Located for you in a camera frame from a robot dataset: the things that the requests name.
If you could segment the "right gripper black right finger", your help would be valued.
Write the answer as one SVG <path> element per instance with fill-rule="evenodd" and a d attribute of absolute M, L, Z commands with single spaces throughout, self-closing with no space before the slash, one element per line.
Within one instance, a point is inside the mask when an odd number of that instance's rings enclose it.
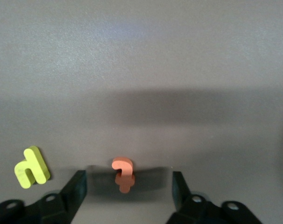
<path fill-rule="evenodd" d="M 172 197 L 176 211 L 166 224 L 263 224 L 244 204 L 224 201 L 221 206 L 191 193 L 184 176 L 172 173 Z"/>

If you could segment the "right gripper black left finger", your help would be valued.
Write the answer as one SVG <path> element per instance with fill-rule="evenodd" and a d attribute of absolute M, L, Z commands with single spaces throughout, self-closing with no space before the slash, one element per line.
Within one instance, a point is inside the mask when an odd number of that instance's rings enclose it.
<path fill-rule="evenodd" d="M 78 170 L 59 193 L 31 205 L 17 199 L 1 202 L 0 224 L 71 224 L 86 194 L 86 171 Z"/>

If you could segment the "yellow letter h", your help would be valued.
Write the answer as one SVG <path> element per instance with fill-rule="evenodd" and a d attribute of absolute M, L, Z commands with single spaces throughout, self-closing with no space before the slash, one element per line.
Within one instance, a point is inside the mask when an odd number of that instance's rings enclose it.
<path fill-rule="evenodd" d="M 30 146 L 23 151 L 24 159 L 14 167 L 15 176 L 23 189 L 33 184 L 45 184 L 50 179 L 50 171 L 37 146 Z"/>

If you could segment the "orange letter t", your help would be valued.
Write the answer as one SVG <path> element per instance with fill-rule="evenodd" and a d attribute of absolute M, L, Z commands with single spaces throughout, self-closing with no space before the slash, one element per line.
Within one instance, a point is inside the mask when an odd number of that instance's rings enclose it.
<path fill-rule="evenodd" d="M 115 157 L 112 161 L 112 168 L 119 170 L 115 177 L 115 183 L 119 186 L 119 191 L 126 194 L 135 184 L 133 163 L 127 157 Z"/>

